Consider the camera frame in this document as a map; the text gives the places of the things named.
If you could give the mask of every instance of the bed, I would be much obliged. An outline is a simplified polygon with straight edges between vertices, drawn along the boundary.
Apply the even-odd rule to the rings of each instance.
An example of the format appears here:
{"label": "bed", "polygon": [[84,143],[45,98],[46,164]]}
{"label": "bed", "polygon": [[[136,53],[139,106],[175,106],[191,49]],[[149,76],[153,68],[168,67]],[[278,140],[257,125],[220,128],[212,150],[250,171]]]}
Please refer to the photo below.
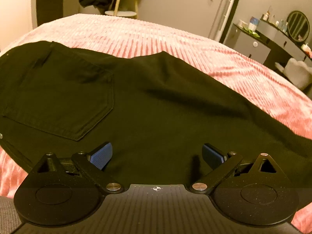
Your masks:
{"label": "bed", "polygon": [[[238,92],[297,135],[312,139],[312,101],[274,71],[214,40],[134,19],[77,14],[41,25],[0,56],[40,40],[123,58],[166,51]],[[13,198],[26,176],[0,147],[0,196]],[[312,204],[299,210],[292,224],[303,233],[311,232]]]}

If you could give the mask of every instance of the metal rivet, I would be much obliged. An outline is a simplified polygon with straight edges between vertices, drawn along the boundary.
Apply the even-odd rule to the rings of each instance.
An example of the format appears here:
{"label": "metal rivet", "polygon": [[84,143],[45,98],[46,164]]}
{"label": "metal rivet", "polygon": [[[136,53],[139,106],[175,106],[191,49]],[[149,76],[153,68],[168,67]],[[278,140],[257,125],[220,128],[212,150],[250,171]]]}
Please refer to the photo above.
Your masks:
{"label": "metal rivet", "polygon": [[204,191],[207,189],[207,185],[204,183],[195,183],[192,185],[192,187],[196,191]]}
{"label": "metal rivet", "polygon": [[109,183],[106,186],[106,189],[110,190],[110,191],[117,191],[117,190],[121,189],[121,185],[118,183]]}

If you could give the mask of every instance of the gray fabric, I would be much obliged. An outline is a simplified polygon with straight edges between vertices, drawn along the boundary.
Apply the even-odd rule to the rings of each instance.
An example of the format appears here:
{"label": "gray fabric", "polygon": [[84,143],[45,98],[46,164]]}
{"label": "gray fabric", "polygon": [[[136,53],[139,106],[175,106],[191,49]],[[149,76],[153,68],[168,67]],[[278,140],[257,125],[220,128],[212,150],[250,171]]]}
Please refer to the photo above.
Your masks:
{"label": "gray fabric", "polygon": [[20,225],[13,199],[0,196],[0,234],[10,234]]}

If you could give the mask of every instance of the mirror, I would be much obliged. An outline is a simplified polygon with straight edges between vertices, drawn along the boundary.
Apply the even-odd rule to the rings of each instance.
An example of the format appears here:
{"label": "mirror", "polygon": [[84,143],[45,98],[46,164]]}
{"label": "mirror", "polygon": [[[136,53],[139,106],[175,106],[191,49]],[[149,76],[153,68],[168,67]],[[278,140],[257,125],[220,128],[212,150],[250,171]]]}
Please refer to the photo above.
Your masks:
{"label": "mirror", "polygon": [[304,42],[310,34],[310,23],[301,11],[293,11],[288,15],[288,32],[296,42]]}

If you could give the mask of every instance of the triangular cutout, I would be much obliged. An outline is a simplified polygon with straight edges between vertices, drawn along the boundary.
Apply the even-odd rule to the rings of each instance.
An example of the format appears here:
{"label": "triangular cutout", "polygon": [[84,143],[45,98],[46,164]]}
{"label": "triangular cutout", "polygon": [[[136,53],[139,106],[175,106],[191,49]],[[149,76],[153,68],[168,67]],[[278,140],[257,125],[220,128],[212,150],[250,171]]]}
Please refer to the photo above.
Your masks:
{"label": "triangular cutout", "polygon": [[276,170],[274,169],[273,165],[270,163],[268,159],[263,159],[260,172],[264,173],[276,173]]}
{"label": "triangular cutout", "polygon": [[53,163],[53,159],[46,159],[43,164],[38,169],[38,173],[47,173],[47,172],[54,172],[56,168]]}

